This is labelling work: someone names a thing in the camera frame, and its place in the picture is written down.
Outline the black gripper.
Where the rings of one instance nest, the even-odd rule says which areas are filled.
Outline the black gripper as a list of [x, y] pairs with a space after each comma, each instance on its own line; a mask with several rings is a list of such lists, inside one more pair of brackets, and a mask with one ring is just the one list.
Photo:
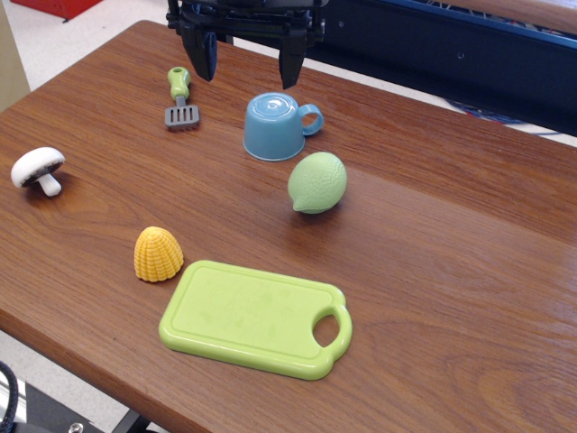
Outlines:
[[324, 1], [169, 1], [166, 18], [205, 81], [215, 76], [216, 37], [280, 39], [279, 72], [288, 89], [298, 83], [307, 45], [324, 39], [324, 7]]

